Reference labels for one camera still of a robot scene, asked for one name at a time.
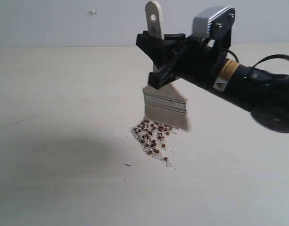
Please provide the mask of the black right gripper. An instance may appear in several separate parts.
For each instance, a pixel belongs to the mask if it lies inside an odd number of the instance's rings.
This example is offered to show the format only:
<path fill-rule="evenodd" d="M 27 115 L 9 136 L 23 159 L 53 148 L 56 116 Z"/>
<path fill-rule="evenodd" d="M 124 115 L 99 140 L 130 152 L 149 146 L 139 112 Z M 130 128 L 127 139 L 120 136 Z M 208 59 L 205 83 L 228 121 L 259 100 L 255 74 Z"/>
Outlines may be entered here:
<path fill-rule="evenodd" d="M 214 41 L 208 46 L 209 38 L 186 38 L 186 34 L 165 34 L 164 39 L 149 35 L 148 31 L 137 34 L 136 46 L 141 49 L 157 67 L 149 73 L 148 85 L 155 89 L 173 82 L 175 77 L 192 82 L 203 75 L 210 75 L 220 60 L 223 49 L 227 47 L 226 38 Z"/>

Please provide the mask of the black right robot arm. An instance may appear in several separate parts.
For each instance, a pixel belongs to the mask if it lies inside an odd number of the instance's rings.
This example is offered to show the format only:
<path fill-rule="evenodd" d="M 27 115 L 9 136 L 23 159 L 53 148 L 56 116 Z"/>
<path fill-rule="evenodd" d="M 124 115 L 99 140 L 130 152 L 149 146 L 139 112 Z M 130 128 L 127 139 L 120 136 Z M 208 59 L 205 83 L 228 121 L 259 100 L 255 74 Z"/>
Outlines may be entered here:
<path fill-rule="evenodd" d="M 216 40 L 197 40 L 185 34 L 164 39 L 144 31 L 136 45 L 155 64 L 143 88 L 145 116 L 183 130 L 189 129 L 186 98 L 173 86 L 177 79 L 249 112 L 261 126 L 289 133 L 289 75 L 274 74 L 228 59 L 230 34 Z"/>

